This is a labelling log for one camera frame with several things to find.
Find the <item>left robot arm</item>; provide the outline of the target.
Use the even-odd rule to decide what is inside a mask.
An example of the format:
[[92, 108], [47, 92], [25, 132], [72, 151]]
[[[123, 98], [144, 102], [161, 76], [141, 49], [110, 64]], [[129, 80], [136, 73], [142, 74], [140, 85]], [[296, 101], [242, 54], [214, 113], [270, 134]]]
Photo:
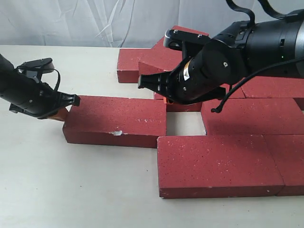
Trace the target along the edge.
[[80, 105], [77, 95], [60, 92], [61, 75], [57, 72], [54, 88], [42, 81], [42, 76], [57, 71], [52, 58], [24, 62], [14, 67], [4, 56], [0, 56], [0, 97], [10, 102], [9, 110], [37, 119], [64, 121], [67, 106]]

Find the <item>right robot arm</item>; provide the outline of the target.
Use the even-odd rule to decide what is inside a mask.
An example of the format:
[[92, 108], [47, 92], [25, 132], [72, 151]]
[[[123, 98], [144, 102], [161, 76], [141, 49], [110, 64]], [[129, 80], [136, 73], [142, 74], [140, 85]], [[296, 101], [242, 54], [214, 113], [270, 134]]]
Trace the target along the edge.
[[191, 105], [218, 99], [214, 112], [256, 76], [303, 78], [304, 12], [275, 15], [272, 21], [237, 21], [213, 38], [167, 30], [164, 46], [182, 52], [170, 72], [141, 75], [139, 88], [173, 103]]

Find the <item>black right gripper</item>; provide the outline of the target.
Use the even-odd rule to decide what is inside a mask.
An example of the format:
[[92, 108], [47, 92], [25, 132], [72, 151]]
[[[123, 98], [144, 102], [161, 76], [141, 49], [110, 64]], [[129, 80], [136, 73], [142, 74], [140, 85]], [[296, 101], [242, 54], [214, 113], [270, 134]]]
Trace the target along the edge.
[[188, 105], [200, 97], [206, 98], [207, 93], [222, 84], [236, 84], [246, 75], [243, 50], [211, 39], [179, 71], [177, 79], [170, 72], [140, 75], [137, 86], [164, 96], [163, 101], [167, 105], [174, 102]]

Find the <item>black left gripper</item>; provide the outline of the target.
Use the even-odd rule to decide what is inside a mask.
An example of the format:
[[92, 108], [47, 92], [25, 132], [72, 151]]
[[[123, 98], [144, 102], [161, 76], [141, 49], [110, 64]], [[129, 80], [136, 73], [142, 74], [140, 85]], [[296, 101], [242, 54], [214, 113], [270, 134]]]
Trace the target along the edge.
[[10, 103], [9, 110], [14, 113], [64, 122], [69, 111], [63, 106], [79, 106], [80, 97], [59, 92], [60, 79], [57, 73], [57, 82], [52, 88], [18, 69], [1, 69], [0, 97]]

